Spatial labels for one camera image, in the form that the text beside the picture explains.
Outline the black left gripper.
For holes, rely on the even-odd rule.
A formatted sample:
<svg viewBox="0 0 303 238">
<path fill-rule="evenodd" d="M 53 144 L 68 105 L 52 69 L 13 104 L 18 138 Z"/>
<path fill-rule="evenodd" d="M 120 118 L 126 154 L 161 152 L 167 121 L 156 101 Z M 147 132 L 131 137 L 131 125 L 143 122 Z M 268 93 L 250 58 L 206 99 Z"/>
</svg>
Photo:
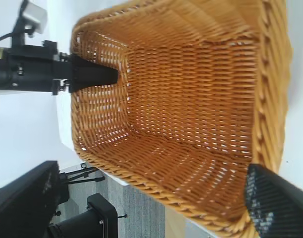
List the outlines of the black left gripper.
<svg viewBox="0 0 303 238">
<path fill-rule="evenodd" d="M 11 86 L 14 90 L 51 92 L 79 90 L 116 84 L 118 70 L 85 60 L 76 54 L 59 52 L 57 42 L 45 40 L 41 46 L 12 46 L 9 50 Z"/>
</svg>

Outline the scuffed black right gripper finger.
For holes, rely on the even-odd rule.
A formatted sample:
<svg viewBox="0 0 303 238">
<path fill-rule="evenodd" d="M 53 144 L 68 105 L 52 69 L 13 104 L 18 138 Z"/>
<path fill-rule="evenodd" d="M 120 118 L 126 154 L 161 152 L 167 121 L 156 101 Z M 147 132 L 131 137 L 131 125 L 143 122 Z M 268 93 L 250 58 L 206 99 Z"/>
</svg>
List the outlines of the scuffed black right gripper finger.
<svg viewBox="0 0 303 238">
<path fill-rule="evenodd" d="M 303 238 L 303 191 L 260 164 L 248 166 L 245 205 L 261 238 Z"/>
</svg>

